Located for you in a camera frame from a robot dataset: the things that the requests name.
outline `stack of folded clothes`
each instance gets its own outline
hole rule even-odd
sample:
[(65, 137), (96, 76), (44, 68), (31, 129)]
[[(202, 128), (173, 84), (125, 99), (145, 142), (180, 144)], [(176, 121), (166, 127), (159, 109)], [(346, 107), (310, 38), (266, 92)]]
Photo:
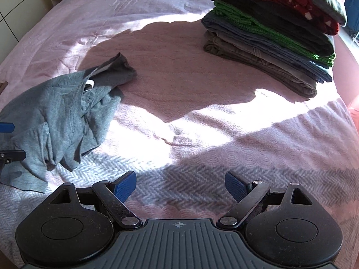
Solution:
[(337, 0), (212, 0), (203, 19), (204, 50), (252, 65), (297, 94), (312, 98), (331, 82), (333, 36), (345, 26)]

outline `crumpled gray shirt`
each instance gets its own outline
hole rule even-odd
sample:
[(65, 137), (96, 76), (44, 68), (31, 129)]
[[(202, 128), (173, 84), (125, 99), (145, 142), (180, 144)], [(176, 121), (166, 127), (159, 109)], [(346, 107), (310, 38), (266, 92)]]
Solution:
[[(60, 163), (73, 171), (81, 157), (106, 137), (123, 97), (117, 85), (136, 76), (122, 54), (98, 67), (62, 75), (13, 99), (0, 112), (13, 133), (0, 133), (0, 150), (24, 150), (26, 159), (6, 164), (0, 182), (21, 190), (45, 192), (45, 174)], [(94, 86), (85, 91), (91, 79)]]

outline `pink bedspread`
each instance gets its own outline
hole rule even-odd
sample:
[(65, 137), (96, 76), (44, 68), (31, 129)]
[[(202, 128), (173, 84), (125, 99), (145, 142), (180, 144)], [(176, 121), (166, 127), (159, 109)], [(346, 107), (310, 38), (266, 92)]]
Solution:
[[(234, 204), (227, 170), (276, 187), (303, 184), (344, 233), (337, 259), (359, 251), (359, 138), (334, 83), (305, 100), (252, 67), (202, 50), (209, 0), (64, 0), (0, 65), (9, 82), (0, 108), (49, 78), (121, 52), (137, 72), (121, 86), (106, 141), (75, 172), (48, 172), (47, 194), (127, 170), (138, 187), (126, 202), (142, 218), (217, 219)], [(0, 185), (0, 249), (17, 265), (17, 224), (46, 195)]]

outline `crosshair symbol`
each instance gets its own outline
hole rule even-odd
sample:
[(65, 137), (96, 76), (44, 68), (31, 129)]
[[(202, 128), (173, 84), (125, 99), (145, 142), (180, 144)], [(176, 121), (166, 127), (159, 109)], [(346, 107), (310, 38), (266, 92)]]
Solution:
[(177, 226), (178, 228), (184, 226), (184, 223), (183, 222), (176, 222), (175, 223), (175, 226)]

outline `ribbed plastic surface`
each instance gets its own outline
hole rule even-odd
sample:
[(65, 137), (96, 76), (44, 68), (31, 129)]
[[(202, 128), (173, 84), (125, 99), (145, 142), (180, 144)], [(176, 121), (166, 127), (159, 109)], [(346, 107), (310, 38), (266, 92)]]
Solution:
[[(35, 269), (25, 265), (24, 269)], [(77, 269), (275, 269), (252, 254), (235, 232), (216, 229), (209, 219), (150, 219), (119, 235), (97, 259)], [(323, 269), (335, 269), (326, 265)]]

